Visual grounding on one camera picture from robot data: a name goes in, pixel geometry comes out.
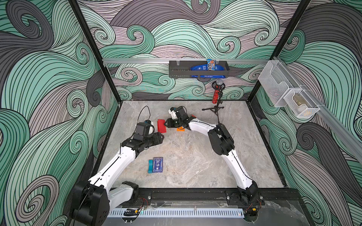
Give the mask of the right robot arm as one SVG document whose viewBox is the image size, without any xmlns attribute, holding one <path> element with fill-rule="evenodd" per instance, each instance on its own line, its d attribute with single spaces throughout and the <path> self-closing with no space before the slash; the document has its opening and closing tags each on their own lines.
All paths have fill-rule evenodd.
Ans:
<svg viewBox="0 0 362 226">
<path fill-rule="evenodd" d="M 259 188 L 257 183 L 248 175 L 235 151 L 234 140 L 225 125 L 210 124 L 199 120 L 195 116 L 188 116 L 181 111 L 169 110 L 171 118 L 167 119 L 165 126 L 168 128 L 184 128 L 197 131 L 209 137 L 213 151 L 221 156 L 233 176 L 235 177 L 237 188 L 240 193 L 240 201 L 244 205 L 261 204 Z"/>
</svg>

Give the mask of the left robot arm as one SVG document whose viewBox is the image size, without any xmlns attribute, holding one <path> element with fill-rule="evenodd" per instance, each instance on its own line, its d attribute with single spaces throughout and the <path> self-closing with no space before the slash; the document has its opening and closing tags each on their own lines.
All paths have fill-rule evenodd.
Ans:
<svg viewBox="0 0 362 226">
<path fill-rule="evenodd" d="M 138 185 L 129 181 L 112 186 L 125 168 L 145 149 L 163 143 L 150 120 L 139 122 L 130 138 L 123 141 L 117 154 L 97 174 L 78 182 L 72 194 L 70 217 L 87 226 L 101 226 L 109 212 L 138 195 Z"/>
</svg>

